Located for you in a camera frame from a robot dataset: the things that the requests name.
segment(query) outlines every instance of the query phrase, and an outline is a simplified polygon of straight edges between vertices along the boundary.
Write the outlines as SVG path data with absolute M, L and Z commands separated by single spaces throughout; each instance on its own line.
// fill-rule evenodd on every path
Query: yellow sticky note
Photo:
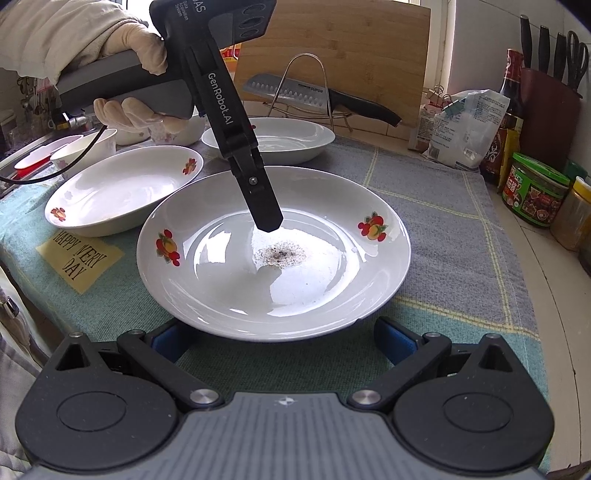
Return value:
M 85 238 L 65 230 L 58 230 L 36 250 L 80 294 L 125 255 L 99 238 Z

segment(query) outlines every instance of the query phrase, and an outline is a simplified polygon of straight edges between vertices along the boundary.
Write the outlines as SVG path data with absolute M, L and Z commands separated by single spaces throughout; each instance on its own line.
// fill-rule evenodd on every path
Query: black cable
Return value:
M 86 147 L 86 149 L 78 156 L 77 159 L 75 159 L 69 165 L 65 166 L 63 169 L 61 169 L 55 173 L 52 173 L 51 175 L 47 175 L 46 177 L 41 177 L 40 179 L 31 179 L 31 180 L 11 180 L 11 179 L 6 179 L 4 177 L 0 177 L 0 181 L 4 181 L 10 185 L 31 185 L 33 183 L 40 183 L 42 181 L 54 179 L 54 178 L 58 177 L 59 175 L 61 175 L 62 173 L 64 173 L 65 171 L 70 170 L 74 165 L 76 165 L 80 160 L 82 160 L 82 158 L 84 158 L 84 155 L 86 155 L 90 151 L 90 149 L 92 147 L 94 147 L 95 144 L 99 141 L 100 136 L 103 134 L 103 132 L 105 130 L 107 130 L 107 126 L 103 125 L 103 127 L 99 130 L 98 134 L 92 139 L 92 142 L 90 142 L 88 147 Z

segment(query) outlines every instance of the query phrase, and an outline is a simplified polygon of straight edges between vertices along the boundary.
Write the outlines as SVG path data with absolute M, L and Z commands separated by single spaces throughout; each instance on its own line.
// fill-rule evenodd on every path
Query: spice residue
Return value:
M 295 267 L 306 260 L 306 252 L 293 242 L 280 242 L 255 253 L 256 263 L 274 267 Z

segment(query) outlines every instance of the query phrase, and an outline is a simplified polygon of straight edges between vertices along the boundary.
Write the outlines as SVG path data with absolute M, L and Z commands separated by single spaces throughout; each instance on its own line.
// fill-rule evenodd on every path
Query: spice jar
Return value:
M 591 231 L 591 185 L 581 177 L 565 198 L 550 232 L 568 250 L 577 251 L 581 240 Z
M 549 227 L 569 191 L 570 180 L 527 155 L 514 153 L 513 160 L 503 201 L 528 223 Z
M 581 240 L 581 247 L 579 250 L 579 261 L 581 266 L 591 277 L 591 233 L 583 237 Z

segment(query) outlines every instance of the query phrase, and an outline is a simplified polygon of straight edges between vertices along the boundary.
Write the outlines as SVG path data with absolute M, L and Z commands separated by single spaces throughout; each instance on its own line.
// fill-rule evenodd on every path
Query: soy sauce bottle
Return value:
M 521 103 L 521 65 L 523 54 L 518 50 L 507 51 L 507 67 L 505 78 L 499 93 L 509 99 L 509 108 L 501 121 L 501 126 L 492 141 L 489 151 L 480 164 L 480 173 L 485 181 L 498 185 L 505 151 L 508 130 L 521 134 L 523 127 L 524 108 Z

